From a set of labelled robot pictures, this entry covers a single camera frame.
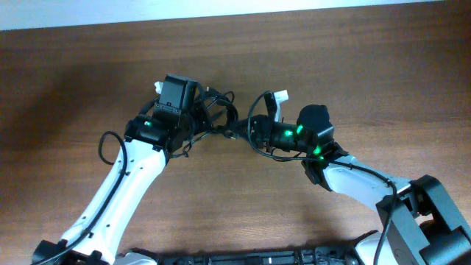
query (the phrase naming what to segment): green indicator light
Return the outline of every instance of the green indicator light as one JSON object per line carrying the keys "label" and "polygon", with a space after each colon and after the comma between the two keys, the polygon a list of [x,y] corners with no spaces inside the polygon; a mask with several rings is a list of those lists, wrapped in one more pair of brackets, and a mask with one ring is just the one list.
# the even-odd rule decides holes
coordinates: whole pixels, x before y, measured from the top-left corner
{"label": "green indicator light", "polygon": [[320,155],[321,154],[321,148],[318,146],[315,150],[314,150],[314,155]]}
{"label": "green indicator light", "polygon": [[300,125],[297,127],[296,133],[297,133],[297,134],[300,134],[301,130],[302,130],[302,124],[300,124]]}

